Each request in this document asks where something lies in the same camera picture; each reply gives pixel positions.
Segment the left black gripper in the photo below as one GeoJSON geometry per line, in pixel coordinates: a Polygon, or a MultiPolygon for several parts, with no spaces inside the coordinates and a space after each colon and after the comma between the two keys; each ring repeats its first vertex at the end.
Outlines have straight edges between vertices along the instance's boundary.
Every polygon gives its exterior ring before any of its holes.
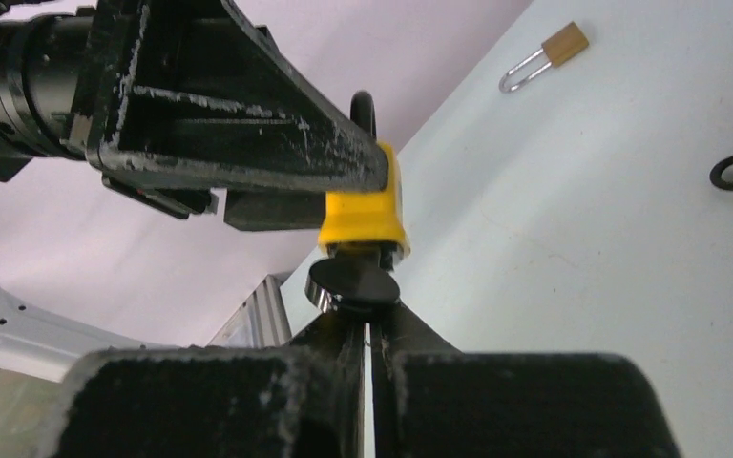
{"type": "Polygon", "coordinates": [[[64,137],[96,8],[5,19],[16,5],[0,1],[0,182],[35,158],[85,159],[64,137]]]}

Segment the left aluminium frame post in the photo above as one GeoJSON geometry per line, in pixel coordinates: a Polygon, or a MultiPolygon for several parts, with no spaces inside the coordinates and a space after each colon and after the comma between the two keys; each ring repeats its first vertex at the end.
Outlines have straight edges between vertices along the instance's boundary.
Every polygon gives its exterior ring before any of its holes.
{"type": "Polygon", "coordinates": [[[232,314],[207,347],[258,349],[286,344],[293,333],[284,307],[282,282],[266,276],[232,314]]]}

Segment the black headed key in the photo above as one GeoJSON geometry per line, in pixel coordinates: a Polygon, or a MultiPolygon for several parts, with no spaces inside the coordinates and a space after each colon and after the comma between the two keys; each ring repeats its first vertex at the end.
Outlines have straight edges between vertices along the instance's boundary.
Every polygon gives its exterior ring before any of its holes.
{"type": "Polygon", "coordinates": [[[308,272],[306,298],[323,313],[342,313],[364,320],[400,303],[400,287],[377,262],[356,257],[318,260],[308,272]]]}

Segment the yellow padlock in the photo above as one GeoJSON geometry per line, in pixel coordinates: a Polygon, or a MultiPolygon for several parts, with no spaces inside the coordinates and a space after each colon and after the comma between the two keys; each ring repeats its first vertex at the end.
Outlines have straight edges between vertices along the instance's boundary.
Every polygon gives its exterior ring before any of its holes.
{"type": "Polygon", "coordinates": [[[410,243],[403,223],[397,154],[383,140],[376,143],[387,160],[387,187],[369,193],[326,194],[318,245],[327,258],[373,257],[380,268],[392,272],[410,255],[410,243]]]}

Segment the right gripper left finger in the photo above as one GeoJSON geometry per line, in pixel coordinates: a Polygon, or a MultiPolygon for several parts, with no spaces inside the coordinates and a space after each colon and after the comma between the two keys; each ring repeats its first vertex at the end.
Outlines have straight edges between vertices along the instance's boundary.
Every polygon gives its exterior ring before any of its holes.
{"type": "Polygon", "coordinates": [[[41,457],[359,457],[364,334],[339,313],[287,344],[103,350],[65,376],[41,457]]]}

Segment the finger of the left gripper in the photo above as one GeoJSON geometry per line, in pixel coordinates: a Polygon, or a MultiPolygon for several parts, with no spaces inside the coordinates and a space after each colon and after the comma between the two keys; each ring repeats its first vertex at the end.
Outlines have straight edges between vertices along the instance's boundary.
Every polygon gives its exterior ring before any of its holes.
{"type": "Polygon", "coordinates": [[[388,162],[232,1],[101,1],[85,156],[142,188],[385,188],[388,162]]]}
{"type": "Polygon", "coordinates": [[[325,195],[305,192],[226,191],[224,203],[209,190],[142,189],[106,174],[103,185],[126,198],[175,219],[215,214],[240,231],[319,229],[325,218],[325,195]]]}

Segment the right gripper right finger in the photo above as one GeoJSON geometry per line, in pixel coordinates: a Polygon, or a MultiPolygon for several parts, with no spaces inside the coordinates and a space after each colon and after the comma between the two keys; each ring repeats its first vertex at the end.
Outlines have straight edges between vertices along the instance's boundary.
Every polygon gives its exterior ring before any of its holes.
{"type": "Polygon", "coordinates": [[[408,307],[371,324],[380,457],[677,457],[640,369],[612,353],[458,350],[408,307]]]}

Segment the brass padlock long shackle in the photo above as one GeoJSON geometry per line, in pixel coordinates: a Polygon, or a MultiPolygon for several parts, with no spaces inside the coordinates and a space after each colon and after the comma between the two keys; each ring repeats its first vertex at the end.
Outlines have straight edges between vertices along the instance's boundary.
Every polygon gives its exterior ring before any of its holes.
{"type": "Polygon", "coordinates": [[[509,68],[499,79],[498,89],[503,94],[517,92],[546,71],[565,65],[589,46],[586,33],[576,22],[570,22],[509,68]]]}

